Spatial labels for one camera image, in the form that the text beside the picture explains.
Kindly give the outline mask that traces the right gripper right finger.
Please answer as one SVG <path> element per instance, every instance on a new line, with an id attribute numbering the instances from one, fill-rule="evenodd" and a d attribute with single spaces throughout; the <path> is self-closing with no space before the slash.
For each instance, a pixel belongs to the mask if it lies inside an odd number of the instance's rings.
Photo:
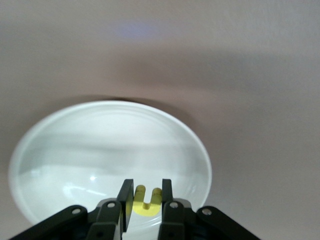
<path id="1" fill-rule="evenodd" d="M 260 240 L 216 207 L 194 212 L 189 201 L 173 197 L 170 179 L 162 180 L 161 218 L 157 240 Z"/>

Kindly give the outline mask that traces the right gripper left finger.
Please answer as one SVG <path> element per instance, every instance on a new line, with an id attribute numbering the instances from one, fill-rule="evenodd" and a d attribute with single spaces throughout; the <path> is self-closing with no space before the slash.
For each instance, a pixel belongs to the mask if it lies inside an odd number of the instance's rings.
<path id="1" fill-rule="evenodd" d="M 9 240 L 122 240 L 128 229 L 134 180 L 124 180 L 116 198 L 100 201 L 88 212 L 71 205 Z"/>

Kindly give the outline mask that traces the yellow letter u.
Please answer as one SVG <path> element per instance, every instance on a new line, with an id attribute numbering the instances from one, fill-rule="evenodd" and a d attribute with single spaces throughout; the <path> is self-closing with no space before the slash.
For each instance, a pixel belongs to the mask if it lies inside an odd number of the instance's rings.
<path id="1" fill-rule="evenodd" d="M 136 187 L 132 209 L 136 214 L 143 217 L 156 216 L 162 206 L 162 190 L 160 188 L 154 188 L 149 203 L 144 201 L 145 193 L 146 187 L 144 185 L 138 185 Z"/>

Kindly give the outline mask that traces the beige round plate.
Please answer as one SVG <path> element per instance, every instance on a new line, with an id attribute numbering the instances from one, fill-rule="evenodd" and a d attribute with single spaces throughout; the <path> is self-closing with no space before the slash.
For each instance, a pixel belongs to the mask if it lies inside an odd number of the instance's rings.
<path id="1" fill-rule="evenodd" d="M 34 125 L 16 146 L 9 187 L 33 224 L 71 205 L 92 211 L 117 196 L 125 179 L 146 188 L 163 179 L 194 210 L 212 183 L 209 155 L 182 121 L 157 108 L 128 101 L 93 101 L 59 110 Z"/>

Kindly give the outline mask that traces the brown table cover sheet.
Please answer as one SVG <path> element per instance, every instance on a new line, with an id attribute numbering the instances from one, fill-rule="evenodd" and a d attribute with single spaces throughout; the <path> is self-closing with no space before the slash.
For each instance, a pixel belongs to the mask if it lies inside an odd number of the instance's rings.
<path id="1" fill-rule="evenodd" d="M 0 0 L 0 240 L 24 133 L 96 100 L 151 105 L 210 155 L 207 204 L 263 240 L 320 240 L 320 0 Z"/>

